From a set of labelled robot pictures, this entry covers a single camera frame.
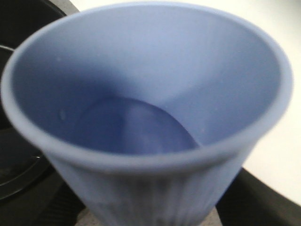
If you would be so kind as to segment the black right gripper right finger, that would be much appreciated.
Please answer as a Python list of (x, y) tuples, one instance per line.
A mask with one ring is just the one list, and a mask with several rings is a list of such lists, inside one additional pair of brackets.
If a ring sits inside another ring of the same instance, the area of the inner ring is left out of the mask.
[(224, 226), (299, 226), (301, 207), (241, 169), (216, 209)]

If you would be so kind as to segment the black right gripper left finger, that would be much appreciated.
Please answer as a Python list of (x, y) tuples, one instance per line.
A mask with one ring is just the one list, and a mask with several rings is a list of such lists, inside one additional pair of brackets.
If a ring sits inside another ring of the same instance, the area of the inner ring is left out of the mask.
[(58, 174), (47, 174), (42, 180), (46, 204), (33, 221), (34, 226), (74, 226), (85, 205)]

